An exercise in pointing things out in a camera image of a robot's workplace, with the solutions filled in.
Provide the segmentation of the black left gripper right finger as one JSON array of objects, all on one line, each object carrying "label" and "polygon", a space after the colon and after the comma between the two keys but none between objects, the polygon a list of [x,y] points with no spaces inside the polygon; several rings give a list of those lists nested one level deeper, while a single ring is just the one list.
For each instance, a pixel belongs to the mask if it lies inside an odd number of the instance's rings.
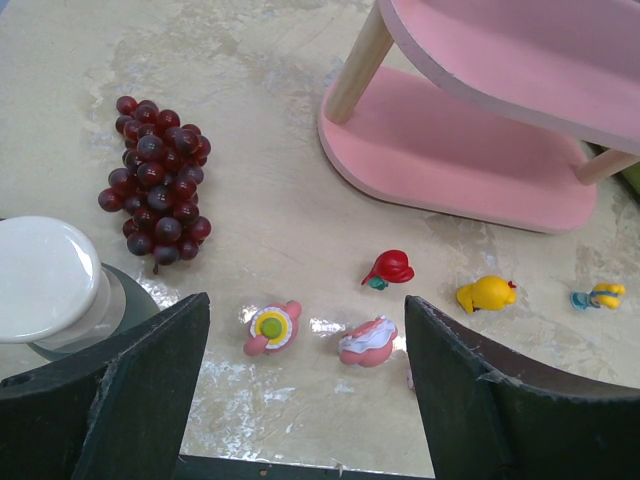
[{"label": "black left gripper right finger", "polygon": [[638,389],[536,361],[418,296],[404,310],[437,478],[638,478]]}]

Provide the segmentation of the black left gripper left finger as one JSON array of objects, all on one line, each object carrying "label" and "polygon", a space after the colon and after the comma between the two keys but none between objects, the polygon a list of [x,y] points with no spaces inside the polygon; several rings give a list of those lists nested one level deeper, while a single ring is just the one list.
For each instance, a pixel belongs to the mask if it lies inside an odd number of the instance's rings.
[{"label": "black left gripper left finger", "polygon": [[209,326],[208,295],[190,295],[2,380],[2,478],[172,478]]}]

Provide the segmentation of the pink three-tier wooden shelf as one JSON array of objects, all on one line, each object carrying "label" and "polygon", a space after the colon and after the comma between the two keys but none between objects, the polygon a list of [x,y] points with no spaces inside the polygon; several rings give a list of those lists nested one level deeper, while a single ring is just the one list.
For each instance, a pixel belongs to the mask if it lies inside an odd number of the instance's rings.
[{"label": "pink three-tier wooden shelf", "polygon": [[576,229],[597,183],[639,160],[639,5],[378,1],[318,132],[374,198]]}]

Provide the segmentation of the pink toy with blue bow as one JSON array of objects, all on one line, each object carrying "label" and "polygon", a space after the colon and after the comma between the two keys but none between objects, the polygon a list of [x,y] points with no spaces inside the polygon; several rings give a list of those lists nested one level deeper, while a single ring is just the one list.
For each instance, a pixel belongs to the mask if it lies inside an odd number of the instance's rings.
[{"label": "pink toy with blue bow", "polygon": [[407,386],[411,391],[415,392],[415,384],[414,384],[412,370],[410,367],[407,369]]}]

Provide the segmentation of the pink toy with white frill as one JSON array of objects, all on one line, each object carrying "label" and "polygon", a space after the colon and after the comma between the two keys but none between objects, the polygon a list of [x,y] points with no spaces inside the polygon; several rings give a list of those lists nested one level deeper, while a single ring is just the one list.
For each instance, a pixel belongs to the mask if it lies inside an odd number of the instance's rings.
[{"label": "pink toy with white frill", "polygon": [[339,359],[345,365],[379,366],[390,357],[397,335],[395,323],[384,315],[378,316],[341,338],[338,342]]}]

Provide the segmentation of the blonde blue dress doll toy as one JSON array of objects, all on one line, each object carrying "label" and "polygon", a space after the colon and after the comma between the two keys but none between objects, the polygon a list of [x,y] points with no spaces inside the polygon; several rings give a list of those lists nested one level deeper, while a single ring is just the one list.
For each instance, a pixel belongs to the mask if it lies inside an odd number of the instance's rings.
[{"label": "blonde blue dress doll toy", "polygon": [[570,303],[578,311],[588,308],[615,310],[620,306],[626,288],[622,284],[599,283],[590,292],[572,292]]}]

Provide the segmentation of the pink toy with green centre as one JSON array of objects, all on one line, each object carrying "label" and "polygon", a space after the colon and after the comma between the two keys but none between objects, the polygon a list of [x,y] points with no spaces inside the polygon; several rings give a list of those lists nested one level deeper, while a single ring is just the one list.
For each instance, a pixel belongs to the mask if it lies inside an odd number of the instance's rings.
[{"label": "pink toy with green centre", "polygon": [[255,357],[288,348],[298,335],[301,314],[302,305],[295,300],[272,303],[258,310],[248,323],[244,353]]}]

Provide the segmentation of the red haired mermaid toy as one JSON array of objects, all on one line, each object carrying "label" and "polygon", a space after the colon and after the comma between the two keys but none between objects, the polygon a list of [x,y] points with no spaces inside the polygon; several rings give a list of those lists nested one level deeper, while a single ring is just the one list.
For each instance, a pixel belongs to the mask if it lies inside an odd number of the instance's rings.
[{"label": "red haired mermaid toy", "polygon": [[414,277],[415,271],[409,264],[408,255],[401,250],[387,250],[376,258],[361,284],[382,291],[391,283],[406,283]]}]

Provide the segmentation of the dark red grape bunch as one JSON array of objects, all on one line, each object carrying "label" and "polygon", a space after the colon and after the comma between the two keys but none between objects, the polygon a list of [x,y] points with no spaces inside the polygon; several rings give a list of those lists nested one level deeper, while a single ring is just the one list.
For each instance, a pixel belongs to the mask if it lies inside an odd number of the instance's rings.
[{"label": "dark red grape bunch", "polygon": [[114,126],[124,141],[122,165],[112,170],[97,196],[99,207],[124,212],[127,250],[149,257],[154,270],[191,261],[212,233],[200,211],[198,187],[211,144],[200,128],[148,99],[116,100]]}]

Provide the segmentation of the olive green plastic bin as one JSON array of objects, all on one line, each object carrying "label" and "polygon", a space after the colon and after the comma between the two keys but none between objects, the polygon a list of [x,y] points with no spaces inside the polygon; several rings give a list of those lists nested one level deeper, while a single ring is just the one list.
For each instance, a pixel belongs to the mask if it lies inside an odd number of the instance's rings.
[{"label": "olive green plastic bin", "polygon": [[[608,151],[607,147],[591,142],[586,142],[585,145],[593,156],[597,156]],[[636,200],[639,200],[639,163],[618,172],[615,175],[615,178],[630,195],[632,195]]]}]

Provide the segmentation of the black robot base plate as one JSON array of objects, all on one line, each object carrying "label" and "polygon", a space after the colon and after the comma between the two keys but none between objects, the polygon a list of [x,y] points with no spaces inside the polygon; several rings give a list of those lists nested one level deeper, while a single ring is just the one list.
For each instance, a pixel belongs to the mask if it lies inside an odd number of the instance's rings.
[{"label": "black robot base plate", "polygon": [[178,456],[174,479],[192,480],[422,480],[394,473],[237,459]]}]

